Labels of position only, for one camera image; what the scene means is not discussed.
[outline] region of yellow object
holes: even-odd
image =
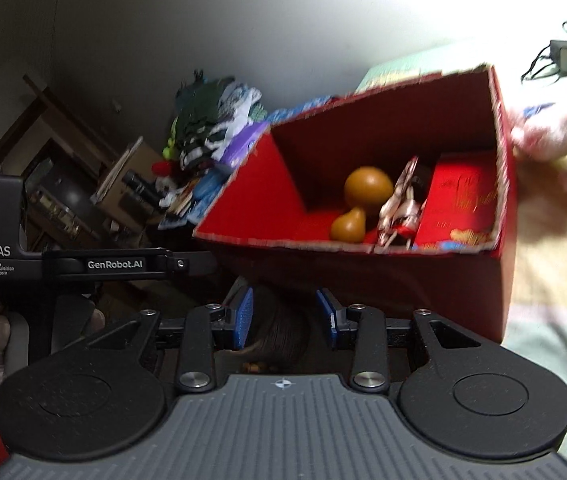
[[[330,239],[359,244],[365,237],[365,212],[360,207],[338,217],[330,226]]]
[[[551,160],[549,164],[558,172],[567,171],[567,155]]]
[[[453,242],[460,242],[464,245],[479,245],[484,244],[490,240],[490,233],[476,233],[472,229],[464,231],[460,229],[453,229],[450,231],[450,239]]]
[[[368,215],[379,214],[392,196],[394,185],[382,170],[364,166],[353,171],[343,186],[343,197],[350,207],[360,207]]]

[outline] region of metal bolt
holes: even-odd
[[[384,376],[379,372],[359,372],[353,381],[363,388],[376,388],[386,382]]]
[[[203,372],[186,372],[181,374],[179,382],[189,388],[202,388],[210,384],[210,378]]]

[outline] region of gray handle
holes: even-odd
[[[567,480],[567,462],[556,453],[510,464],[447,454],[412,433],[386,397],[353,392],[335,375],[235,375],[218,390],[182,397],[154,433],[106,459],[13,455],[0,479],[22,478]]]
[[[77,340],[95,309],[94,303],[79,294],[59,296],[52,324],[51,353]],[[30,329],[26,319],[17,312],[7,312],[10,338],[4,350],[4,378],[28,366]]]

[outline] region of black bracket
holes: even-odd
[[[141,312],[7,377],[0,386],[4,444],[43,460],[90,460],[146,434],[167,408],[152,373],[159,322],[158,312]]]
[[[482,460],[558,449],[567,431],[567,386],[549,370],[430,310],[385,319],[370,306],[342,307],[326,289],[317,297],[328,343],[355,348],[353,389],[387,391],[387,348],[407,349],[411,374],[393,383],[390,397],[429,441]]]
[[[213,349],[242,349],[253,313],[252,288],[242,287],[230,305],[208,304],[188,312],[181,338],[174,385],[181,394],[216,387]]]

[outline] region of blue fabric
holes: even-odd
[[[190,208],[190,211],[186,215],[186,219],[191,224],[199,224],[199,222],[204,218],[206,211],[208,211],[208,208],[210,207],[214,199],[217,198],[217,195],[222,190],[222,187],[223,186],[215,187],[214,189],[206,193],[206,195],[201,200],[193,204],[193,206]]]
[[[311,99],[310,101],[306,101],[305,103],[299,106],[295,106],[294,108],[279,108],[274,112],[270,112],[268,117],[266,117],[266,122],[271,124],[282,123],[284,121],[287,121],[288,119],[297,117],[297,115],[307,112],[308,110],[312,110],[313,108],[323,106],[331,99],[332,96],[327,95],[323,97],[316,97],[314,99]]]
[[[208,193],[219,189],[226,180],[228,180],[227,173],[219,170],[216,166],[212,167],[208,170],[208,173],[201,177],[195,189],[193,189],[193,202],[197,202],[205,198]]]
[[[232,333],[232,342],[234,350],[241,350],[246,346],[248,331],[252,323],[252,313],[254,310],[252,288],[246,291],[246,295],[241,300],[241,304],[237,309],[235,330]]]
[[[528,120],[532,116],[537,115],[540,111],[545,110],[546,108],[550,108],[553,105],[554,103],[544,103],[542,105],[528,106],[527,108],[523,109],[523,118]]]
[[[443,240],[441,242],[437,242],[436,245],[437,249],[440,251],[459,251],[467,247],[465,244],[453,242],[452,240]],[[411,249],[413,251],[417,251],[419,250],[419,246],[417,244],[413,244]]]

